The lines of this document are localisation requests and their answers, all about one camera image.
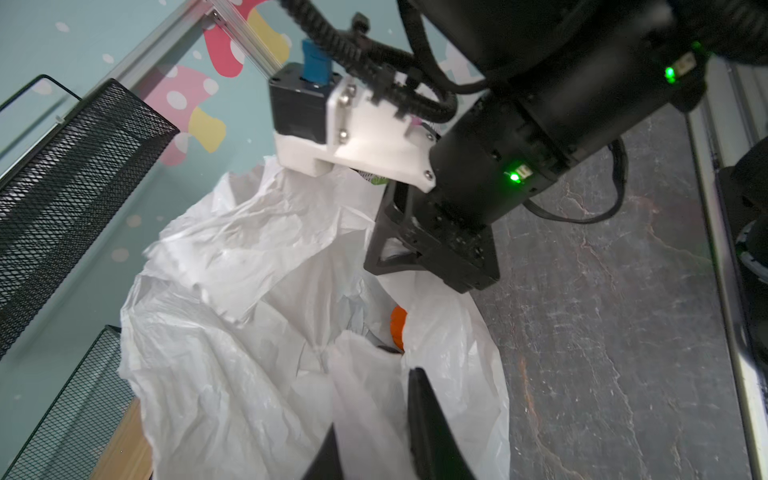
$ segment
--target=wooden surface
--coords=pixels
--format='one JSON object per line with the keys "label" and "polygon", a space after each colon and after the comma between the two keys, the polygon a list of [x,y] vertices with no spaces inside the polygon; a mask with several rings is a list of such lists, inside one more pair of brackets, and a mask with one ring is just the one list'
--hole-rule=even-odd
{"label": "wooden surface", "polygon": [[152,475],[152,450],[141,431],[141,407],[134,399],[114,431],[91,480],[147,480]]}

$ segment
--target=blue connector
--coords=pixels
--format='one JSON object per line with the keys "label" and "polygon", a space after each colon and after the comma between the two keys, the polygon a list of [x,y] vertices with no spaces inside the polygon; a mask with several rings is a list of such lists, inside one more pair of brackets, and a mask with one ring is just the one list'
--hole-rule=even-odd
{"label": "blue connector", "polygon": [[302,40],[301,49],[304,52],[304,72],[301,78],[318,85],[328,85],[333,73],[331,58],[308,38]]}

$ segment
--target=white plastic bag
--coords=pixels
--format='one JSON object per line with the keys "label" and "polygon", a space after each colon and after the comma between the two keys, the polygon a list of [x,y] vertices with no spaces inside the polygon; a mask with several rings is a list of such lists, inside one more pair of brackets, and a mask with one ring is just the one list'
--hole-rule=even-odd
{"label": "white plastic bag", "polygon": [[[475,475],[508,478],[508,394],[472,298],[427,272],[362,269],[381,195],[350,169],[311,178],[268,160],[225,176],[147,249],[120,374],[157,480],[301,478],[331,422],[347,478],[415,478],[416,366]],[[396,304],[403,356],[369,341],[392,344]]]}

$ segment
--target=gray marble surface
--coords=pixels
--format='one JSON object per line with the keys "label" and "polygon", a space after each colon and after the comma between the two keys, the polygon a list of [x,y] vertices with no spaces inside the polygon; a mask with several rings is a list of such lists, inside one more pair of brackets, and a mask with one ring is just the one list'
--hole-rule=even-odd
{"label": "gray marble surface", "polygon": [[[511,477],[749,478],[684,116],[662,108],[624,140],[614,219],[521,207],[494,225],[502,280],[472,295],[505,367]],[[576,217],[614,198],[604,149],[536,201]]]}

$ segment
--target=black mesh basket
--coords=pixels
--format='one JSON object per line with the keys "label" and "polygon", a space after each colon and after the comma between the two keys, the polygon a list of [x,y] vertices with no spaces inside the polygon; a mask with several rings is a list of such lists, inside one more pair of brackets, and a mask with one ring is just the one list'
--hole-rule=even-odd
{"label": "black mesh basket", "polygon": [[134,398],[119,365],[120,329],[107,326],[0,480],[90,477]]}
{"label": "black mesh basket", "polygon": [[0,359],[178,132],[109,80],[0,180]]}

